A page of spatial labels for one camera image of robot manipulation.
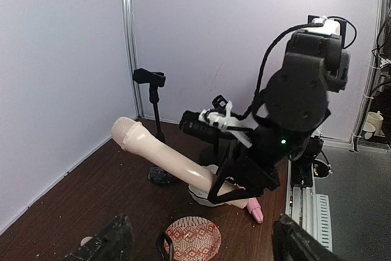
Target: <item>black handle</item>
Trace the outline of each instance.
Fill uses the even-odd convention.
[[[169,244],[169,252],[166,252],[164,248],[164,241]],[[172,243],[171,238],[166,234],[166,232],[162,232],[159,238],[156,241],[156,245],[165,261],[174,261],[174,244]]]

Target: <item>gray surface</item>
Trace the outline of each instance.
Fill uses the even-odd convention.
[[[325,147],[333,174],[316,180],[329,195],[333,251],[346,260],[390,260],[390,154]]]

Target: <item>pink object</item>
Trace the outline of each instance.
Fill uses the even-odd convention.
[[[174,245],[175,261],[208,261],[218,252],[221,234],[217,226],[202,217],[188,216],[173,222],[166,230]]]
[[[113,140],[123,150],[144,157],[205,193],[209,193],[216,181],[215,174],[157,140],[140,122],[121,117],[112,127],[111,134]],[[225,182],[218,195],[228,193],[234,189],[237,188]],[[247,203],[247,199],[227,202],[227,204],[239,208],[244,208]]]
[[[254,217],[257,223],[261,224],[263,222],[263,213],[261,204],[259,204],[257,198],[251,198],[247,204],[247,210]]]

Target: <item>pink marker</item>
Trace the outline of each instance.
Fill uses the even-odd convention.
[[[249,199],[249,203],[247,204],[247,210],[254,217],[255,221],[259,224],[263,222],[263,213],[261,204],[259,204],[257,198]]]

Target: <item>red patterned plate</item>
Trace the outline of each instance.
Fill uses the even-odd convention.
[[[166,230],[174,245],[175,261],[208,261],[221,245],[217,226],[202,217],[188,216],[173,222]]]

